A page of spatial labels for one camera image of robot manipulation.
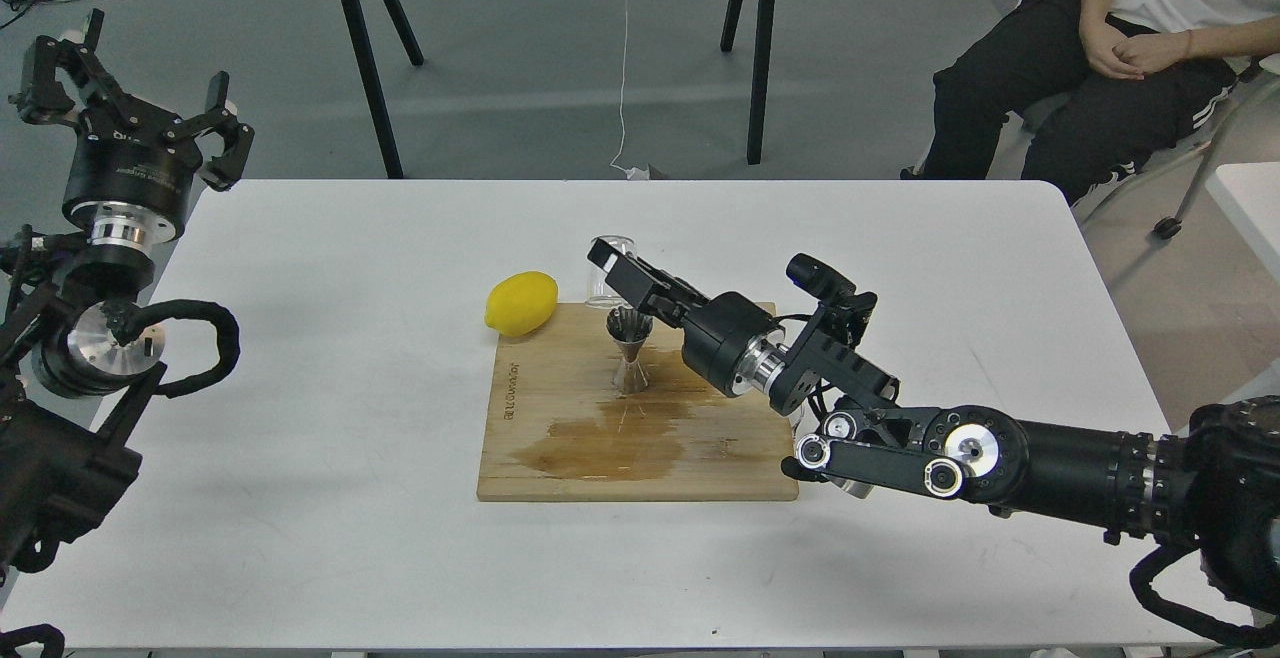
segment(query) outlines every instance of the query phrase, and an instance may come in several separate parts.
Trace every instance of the clear glass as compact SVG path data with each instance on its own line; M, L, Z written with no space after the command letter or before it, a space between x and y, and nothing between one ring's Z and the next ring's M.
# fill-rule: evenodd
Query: clear glass
M630 239L626 236L596 236L588 247L595 245L596 239L603 239L605 243L613 245L623 256L634 256L636 252L635 239ZM621 294L604 283L604 271L595 268L595 265L591 265L591 280L586 289L586 303L590 307L604 310L626 306L626 301L622 300Z

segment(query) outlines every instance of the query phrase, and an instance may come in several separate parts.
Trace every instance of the black pants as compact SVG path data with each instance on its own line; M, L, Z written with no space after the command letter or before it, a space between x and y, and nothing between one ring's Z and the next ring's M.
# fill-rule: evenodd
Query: black pants
M1074 204L1199 128L1235 84L1221 60L1181 61L1146 79L1105 78L1088 64L1079 20L1080 0L1023 0L933 76L934 137L919 178L986 178L1009 113L1069 92L1066 106L1037 131L1021 178L1047 181ZM1125 35L1153 33L1107 22Z

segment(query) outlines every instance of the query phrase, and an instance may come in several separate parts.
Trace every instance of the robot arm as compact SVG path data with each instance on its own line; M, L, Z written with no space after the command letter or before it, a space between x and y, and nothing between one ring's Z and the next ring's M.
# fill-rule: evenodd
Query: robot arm
M1102 527L1103 540L1151 534L1158 548L1133 570L1144 608L1225 645L1280 643L1280 621L1233 626L1165 600L1152 580L1199 550L1222 595L1280 613L1280 398L1206 406L1189 438L1108 433L1015 420L996 408L900 407L899 380L858 356L876 294L858 293L805 253L787 277L818 301L796 341L737 293L707 298L690 284L596 239L588 260L637 311L685 330L687 366L724 396L755 388L787 415L809 399L818 429L799 437L782 471L859 498L879 485L1027 511ZM832 408L823 394L836 388Z
M27 52L22 92L10 97L24 122L69 125L76 157L63 215L78 229L64 236L23 227L0 245L9 274L0 324L0 585L8 568L47 568L63 543L99 527L138 476L142 457L125 447L154 396L175 398L216 384L239 357L239 329L218 303L166 301L140 307L151 284L151 248L182 234L192 181L202 166L214 189L243 170L253 132L227 102L228 78L214 76L205 113L183 120L125 93L95 49L102 14L93 12L83 42L37 37ZM78 108L56 81L64 70ZM223 155L205 161L196 138L219 134ZM216 332L210 370L161 384L169 319L198 320ZM97 431L41 408L27 397L19 362L67 398L124 390ZM28 643L61 653L51 626L0 632L0 654Z

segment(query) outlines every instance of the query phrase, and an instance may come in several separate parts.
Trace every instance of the lemon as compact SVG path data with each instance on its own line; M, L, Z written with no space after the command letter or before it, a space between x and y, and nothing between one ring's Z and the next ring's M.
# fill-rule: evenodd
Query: lemon
M484 307L484 325L507 338L525 335L556 311L556 279L544 271L521 271L493 285Z

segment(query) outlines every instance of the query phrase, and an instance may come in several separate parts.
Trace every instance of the wooden cutting board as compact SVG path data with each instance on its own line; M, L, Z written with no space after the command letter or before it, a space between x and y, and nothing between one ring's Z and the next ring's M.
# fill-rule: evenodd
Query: wooden cutting board
M498 341L480 501L796 498L778 470L791 429L763 394L723 397L685 366L682 332L659 321L640 351L649 388L618 394L605 315L559 303L540 329Z

